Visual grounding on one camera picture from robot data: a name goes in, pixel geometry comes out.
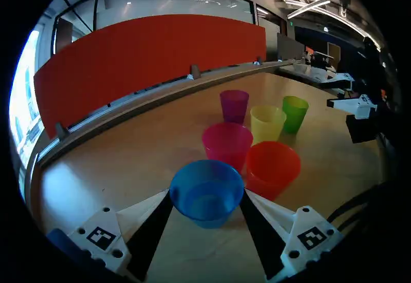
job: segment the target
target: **pink plastic cup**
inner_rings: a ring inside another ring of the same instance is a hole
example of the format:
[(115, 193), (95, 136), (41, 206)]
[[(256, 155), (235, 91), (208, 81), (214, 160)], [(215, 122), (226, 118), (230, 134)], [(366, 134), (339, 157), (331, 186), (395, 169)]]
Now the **pink plastic cup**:
[(242, 125), (247, 112), (249, 94), (242, 90), (225, 90), (220, 93), (222, 115), (225, 122)]
[(202, 143), (207, 158), (227, 163), (241, 173), (253, 135), (242, 125), (225, 122), (206, 129)]

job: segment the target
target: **ceiling light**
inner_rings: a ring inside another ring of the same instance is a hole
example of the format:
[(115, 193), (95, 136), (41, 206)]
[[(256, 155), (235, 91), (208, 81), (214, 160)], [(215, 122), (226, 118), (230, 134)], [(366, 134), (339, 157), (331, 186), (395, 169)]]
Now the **ceiling light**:
[(261, 9), (260, 7), (257, 7), (257, 10), (259, 12), (262, 12), (263, 14), (270, 14), (268, 11), (265, 11), (265, 10)]
[(295, 10), (294, 12), (291, 12), (291, 13), (287, 16), (287, 18), (288, 18), (288, 19), (291, 19), (291, 18), (295, 17), (296, 15), (299, 15), (299, 14), (301, 14), (301, 13), (303, 13), (303, 12), (306, 12), (306, 11), (308, 11), (308, 10), (311, 10), (311, 9), (313, 9), (313, 8), (317, 8), (317, 7), (322, 6), (322, 5), (325, 5), (325, 4), (329, 4), (330, 2), (331, 2), (330, 0), (318, 0), (318, 1), (315, 1), (315, 2), (312, 2), (312, 3), (309, 3), (309, 4), (306, 4), (306, 5), (304, 5), (303, 7)]
[[(302, 2), (299, 2), (299, 1), (293, 1), (293, 0), (286, 0), (286, 4), (295, 5), (295, 6), (300, 6), (300, 7), (306, 6), (306, 3), (302, 3)], [(380, 45), (378, 44), (378, 42), (377, 42), (373, 37), (371, 37), (371, 35), (370, 35), (369, 33), (365, 32), (364, 30), (362, 30), (361, 28), (359, 28), (359, 27), (358, 27), (357, 25), (355, 25), (354, 23), (352, 23), (352, 22), (350, 22), (350, 21), (347, 21), (347, 20), (341, 18), (340, 16), (338, 16), (337, 14), (334, 14), (334, 13), (332, 13), (332, 12), (330, 12), (330, 11), (328, 11), (328, 10), (325, 10), (325, 9), (323, 9), (323, 8), (312, 8), (312, 10), (313, 10), (313, 11), (316, 11), (316, 12), (319, 12), (319, 13), (322, 13), (322, 14), (325, 14), (325, 15), (327, 15), (327, 16), (330, 16), (330, 17), (332, 17), (332, 18), (340, 21), (341, 23), (343, 23), (343, 24), (347, 25), (348, 27), (350, 27), (351, 29), (355, 30), (355, 31), (356, 31), (357, 33), (359, 33), (362, 37), (369, 37), (369, 38), (374, 42), (374, 44), (376, 45), (378, 52), (381, 51), (381, 47), (380, 47)]]

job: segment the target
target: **plastic cup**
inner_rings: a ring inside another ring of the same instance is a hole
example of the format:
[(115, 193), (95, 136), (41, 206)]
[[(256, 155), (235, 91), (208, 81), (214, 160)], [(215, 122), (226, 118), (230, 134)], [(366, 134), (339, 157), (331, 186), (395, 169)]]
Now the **plastic cup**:
[(220, 93), (224, 121), (242, 125), (247, 112), (249, 94), (242, 90), (225, 90)]
[(251, 109), (251, 132), (254, 142), (276, 141), (287, 116), (278, 107), (270, 105), (254, 106)]
[(300, 170), (300, 157), (293, 149), (278, 142), (262, 142), (247, 154), (246, 188), (273, 201)]
[(177, 172), (170, 186), (174, 207), (205, 229), (223, 225), (239, 205), (243, 192), (240, 174), (215, 160), (186, 165)]
[(207, 158), (225, 162), (239, 173), (252, 142), (253, 135), (246, 127), (229, 122), (212, 125), (202, 135)]
[(308, 102), (304, 99), (287, 96), (283, 98), (283, 111), (287, 115), (284, 130), (288, 133), (297, 133), (303, 123), (308, 110)]

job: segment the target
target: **glass wall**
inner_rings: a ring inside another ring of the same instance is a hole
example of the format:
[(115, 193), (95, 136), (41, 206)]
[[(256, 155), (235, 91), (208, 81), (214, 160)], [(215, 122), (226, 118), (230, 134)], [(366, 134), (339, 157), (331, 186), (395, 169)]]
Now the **glass wall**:
[(33, 76), (41, 28), (31, 32), (17, 65), (10, 96), (10, 129), (26, 168), (34, 145), (43, 131), (39, 108), (35, 100)]
[(253, 23), (250, 3), (245, 0), (99, 0), (97, 29), (163, 14), (204, 14)]
[(94, 26), (101, 29), (145, 16), (204, 14), (253, 23), (253, 6), (246, 0), (98, 0), (95, 17), (94, 6), (95, 0), (88, 0), (57, 16), (52, 54), (90, 34)]
[(266, 30), (266, 61), (276, 61), (278, 59), (277, 34), (280, 33), (280, 18), (260, 6), (257, 6), (257, 17), (258, 25)]

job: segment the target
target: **table surface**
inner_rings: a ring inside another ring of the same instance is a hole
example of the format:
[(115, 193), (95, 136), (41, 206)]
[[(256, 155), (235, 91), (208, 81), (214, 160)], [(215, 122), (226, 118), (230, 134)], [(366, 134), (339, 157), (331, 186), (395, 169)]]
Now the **table surface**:
[[(241, 89), (250, 107), (281, 107), (298, 96), (310, 107), (297, 135), (279, 141), (299, 154), (301, 174), (275, 200), (296, 210), (310, 205), (327, 217), (345, 201), (382, 181), (376, 141), (353, 144), (346, 112), (329, 108), (332, 95), (269, 73), (258, 73), (196, 92), (107, 130), (45, 169), (40, 196), (45, 232), (69, 233), (103, 206), (115, 211), (169, 187), (189, 162), (206, 159), (202, 132), (222, 121), (219, 93)], [(264, 281), (254, 243), (237, 208), (220, 229), (204, 230), (173, 209), (147, 274), (157, 281)]]

